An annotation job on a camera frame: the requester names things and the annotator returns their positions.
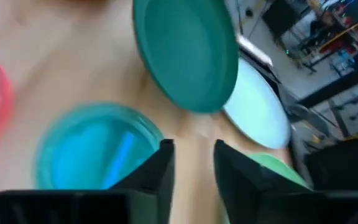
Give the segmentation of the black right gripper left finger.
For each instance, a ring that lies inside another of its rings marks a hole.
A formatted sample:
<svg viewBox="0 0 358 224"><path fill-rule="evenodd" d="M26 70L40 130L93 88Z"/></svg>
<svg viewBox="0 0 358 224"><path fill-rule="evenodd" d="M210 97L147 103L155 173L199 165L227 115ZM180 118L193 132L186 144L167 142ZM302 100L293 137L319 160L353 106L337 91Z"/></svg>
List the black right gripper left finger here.
<svg viewBox="0 0 358 224"><path fill-rule="evenodd" d="M168 224L174 185L175 145L164 139L143 164L111 187L125 199L114 223Z"/></svg>

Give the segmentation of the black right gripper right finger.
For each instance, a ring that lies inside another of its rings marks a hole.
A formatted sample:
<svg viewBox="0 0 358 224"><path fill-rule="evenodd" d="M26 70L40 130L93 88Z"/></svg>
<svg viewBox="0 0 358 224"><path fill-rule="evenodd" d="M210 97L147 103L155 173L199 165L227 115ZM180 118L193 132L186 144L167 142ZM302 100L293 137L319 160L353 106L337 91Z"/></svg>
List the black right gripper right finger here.
<svg viewBox="0 0 358 224"><path fill-rule="evenodd" d="M313 193L218 139L214 170L230 223L319 223Z"/></svg>

